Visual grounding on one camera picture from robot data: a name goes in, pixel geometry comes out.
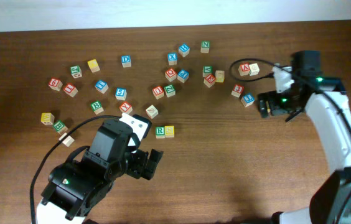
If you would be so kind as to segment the green R block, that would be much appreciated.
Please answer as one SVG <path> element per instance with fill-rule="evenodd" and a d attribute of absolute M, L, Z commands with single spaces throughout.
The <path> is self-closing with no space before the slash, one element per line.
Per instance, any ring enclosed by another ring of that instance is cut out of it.
<path fill-rule="evenodd" d="M 163 126 L 156 127 L 155 136 L 157 139 L 164 139 L 166 137 L 165 128 Z"/>

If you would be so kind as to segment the yellow S block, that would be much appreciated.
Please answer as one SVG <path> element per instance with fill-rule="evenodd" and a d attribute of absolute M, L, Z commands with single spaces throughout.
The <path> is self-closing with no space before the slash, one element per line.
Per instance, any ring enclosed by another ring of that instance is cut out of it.
<path fill-rule="evenodd" d="M 175 136 L 175 127 L 174 126 L 164 126 L 165 137 L 173 138 Z"/>

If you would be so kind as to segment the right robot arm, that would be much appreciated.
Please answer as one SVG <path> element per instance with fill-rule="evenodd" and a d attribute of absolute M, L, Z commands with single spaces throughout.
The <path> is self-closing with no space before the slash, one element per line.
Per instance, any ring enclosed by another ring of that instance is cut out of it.
<path fill-rule="evenodd" d="M 292 55 L 290 66 L 272 65 L 276 89 L 258 95 L 261 117 L 307 114 L 319 135 L 330 176 L 309 206 L 276 212 L 272 223 L 351 223 L 351 112 L 347 91 L 336 77 L 325 77 L 318 51 Z"/>

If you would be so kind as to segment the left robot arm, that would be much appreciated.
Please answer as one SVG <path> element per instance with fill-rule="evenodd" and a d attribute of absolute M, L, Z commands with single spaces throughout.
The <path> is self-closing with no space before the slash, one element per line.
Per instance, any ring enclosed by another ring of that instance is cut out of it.
<path fill-rule="evenodd" d="M 39 203 L 30 189 L 32 223 L 83 223 L 122 175 L 150 180 L 162 151 L 140 150 L 152 123 L 139 115 L 101 115 L 102 125 L 90 146 L 71 152 L 48 178 Z"/>

